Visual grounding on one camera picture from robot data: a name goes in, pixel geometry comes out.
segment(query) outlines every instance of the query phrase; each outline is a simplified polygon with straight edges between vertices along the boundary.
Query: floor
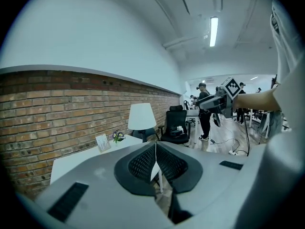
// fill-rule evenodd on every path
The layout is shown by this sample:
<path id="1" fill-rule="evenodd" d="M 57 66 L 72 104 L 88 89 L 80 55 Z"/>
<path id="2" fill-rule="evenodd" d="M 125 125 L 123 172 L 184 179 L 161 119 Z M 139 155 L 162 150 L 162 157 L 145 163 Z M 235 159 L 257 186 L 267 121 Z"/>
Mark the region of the floor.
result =
<path id="1" fill-rule="evenodd" d="M 211 141 L 201 141 L 199 139 L 197 140 L 197 143 L 194 144 L 195 126 L 192 125 L 190 141 L 186 145 L 193 149 L 224 154 L 228 154 L 231 149 L 236 149 L 239 155 L 246 155 L 248 146 L 245 135 L 245 126 L 232 119 L 226 119 L 223 116 L 220 116 L 220 122 L 221 126 L 217 127 L 211 120 L 210 138 L 216 142 L 215 144 L 213 144 Z M 246 123 L 249 135 L 250 149 L 259 143 L 264 144 L 268 141 L 265 139 L 265 133 L 264 135 L 258 134 L 258 123 L 252 122 L 251 128 L 249 128 L 248 118 L 246 118 Z M 197 126 L 198 135 L 203 134 L 200 124 Z M 168 215 L 171 204 L 172 188 L 164 176 L 163 193 L 160 192 L 160 188 L 157 184 L 154 184 L 154 187 L 156 189 L 157 195 L 156 203 L 162 209 L 165 215 Z"/>

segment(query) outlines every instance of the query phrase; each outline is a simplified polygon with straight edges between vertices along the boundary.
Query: small card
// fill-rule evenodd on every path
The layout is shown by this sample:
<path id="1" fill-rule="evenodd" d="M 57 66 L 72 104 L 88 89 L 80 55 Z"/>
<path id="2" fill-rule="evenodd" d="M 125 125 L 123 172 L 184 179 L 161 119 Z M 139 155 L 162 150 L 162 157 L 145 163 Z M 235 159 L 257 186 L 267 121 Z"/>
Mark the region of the small card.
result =
<path id="1" fill-rule="evenodd" d="M 111 148 L 105 134 L 96 136 L 95 139 L 101 153 Z"/>

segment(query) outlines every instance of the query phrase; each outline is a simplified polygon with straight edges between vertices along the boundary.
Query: black cap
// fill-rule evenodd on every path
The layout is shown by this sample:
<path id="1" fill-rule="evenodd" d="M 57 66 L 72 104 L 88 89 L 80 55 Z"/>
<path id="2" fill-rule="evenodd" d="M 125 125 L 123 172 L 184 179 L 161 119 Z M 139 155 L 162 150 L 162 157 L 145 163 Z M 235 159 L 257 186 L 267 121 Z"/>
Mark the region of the black cap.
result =
<path id="1" fill-rule="evenodd" d="M 201 87 L 201 86 L 206 86 L 206 84 L 203 83 L 203 82 L 200 82 L 199 85 L 198 85 L 198 87 Z"/>

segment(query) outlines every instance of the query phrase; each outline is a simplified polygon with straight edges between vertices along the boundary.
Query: brick wall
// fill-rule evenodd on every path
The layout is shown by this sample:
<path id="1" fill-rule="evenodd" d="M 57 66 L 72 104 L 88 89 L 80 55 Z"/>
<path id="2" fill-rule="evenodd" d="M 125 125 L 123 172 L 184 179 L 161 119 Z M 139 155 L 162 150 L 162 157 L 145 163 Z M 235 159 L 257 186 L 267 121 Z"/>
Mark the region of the brick wall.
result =
<path id="1" fill-rule="evenodd" d="M 179 95 L 111 77 L 64 71 L 1 75 L 0 154 L 15 188 L 33 198 L 50 183 L 54 159 L 127 128 L 131 104 L 150 103 L 158 125 Z"/>

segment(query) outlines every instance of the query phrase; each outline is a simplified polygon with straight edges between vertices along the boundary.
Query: human arm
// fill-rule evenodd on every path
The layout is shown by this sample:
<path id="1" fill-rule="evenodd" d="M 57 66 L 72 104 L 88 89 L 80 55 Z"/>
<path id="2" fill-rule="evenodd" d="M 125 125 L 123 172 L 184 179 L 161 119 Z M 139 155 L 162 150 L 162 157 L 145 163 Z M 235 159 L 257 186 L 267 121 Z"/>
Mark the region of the human arm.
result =
<path id="1" fill-rule="evenodd" d="M 273 96 L 276 90 L 270 89 L 258 94 L 239 94 L 233 101 L 233 111 L 238 108 L 260 109 L 267 111 L 280 110 L 280 106 Z"/>

